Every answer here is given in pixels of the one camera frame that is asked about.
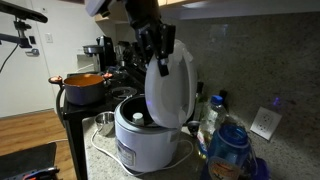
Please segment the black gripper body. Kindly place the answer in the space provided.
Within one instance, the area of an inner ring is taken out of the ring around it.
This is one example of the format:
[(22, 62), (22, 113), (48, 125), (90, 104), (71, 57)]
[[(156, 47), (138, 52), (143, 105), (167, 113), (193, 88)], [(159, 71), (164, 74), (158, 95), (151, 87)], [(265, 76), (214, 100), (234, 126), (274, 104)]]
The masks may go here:
[(169, 24), (146, 24), (136, 29), (136, 39), (142, 57), (149, 62), (153, 56), (158, 60), (167, 58), (174, 51), (176, 27)]

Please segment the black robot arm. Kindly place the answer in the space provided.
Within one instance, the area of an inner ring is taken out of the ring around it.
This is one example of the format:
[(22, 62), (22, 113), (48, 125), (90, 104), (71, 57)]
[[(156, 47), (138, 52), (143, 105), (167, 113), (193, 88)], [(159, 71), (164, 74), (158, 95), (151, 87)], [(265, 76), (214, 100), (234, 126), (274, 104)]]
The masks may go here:
[(160, 75), (167, 76), (168, 57), (174, 52), (176, 26), (161, 21), (158, 0), (88, 0), (85, 9), (91, 17), (98, 14), (107, 17), (116, 2), (124, 5), (144, 61), (150, 63), (155, 57)]

